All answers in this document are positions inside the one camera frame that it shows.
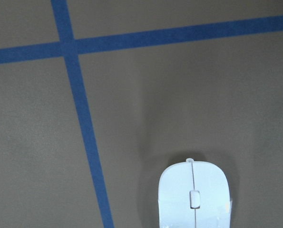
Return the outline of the white computer mouse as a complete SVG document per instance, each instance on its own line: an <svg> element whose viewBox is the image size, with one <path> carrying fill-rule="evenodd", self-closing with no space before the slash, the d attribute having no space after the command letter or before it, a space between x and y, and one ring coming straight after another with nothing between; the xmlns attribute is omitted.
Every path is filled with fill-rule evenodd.
<svg viewBox="0 0 283 228"><path fill-rule="evenodd" d="M158 183L161 228L228 228L231 209L229 184L218 166L188 158L162 172Z"/></svg>

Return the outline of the brown paper table cover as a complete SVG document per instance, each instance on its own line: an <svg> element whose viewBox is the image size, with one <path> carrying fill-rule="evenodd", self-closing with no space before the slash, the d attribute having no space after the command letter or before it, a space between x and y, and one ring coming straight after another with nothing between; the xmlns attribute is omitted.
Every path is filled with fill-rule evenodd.
<svg viewBox="0 0 283 228"><path fill-rule="evenodd" d="M0 0L0 228L157 228L188 157L283 228L283 0Z"/></svg>

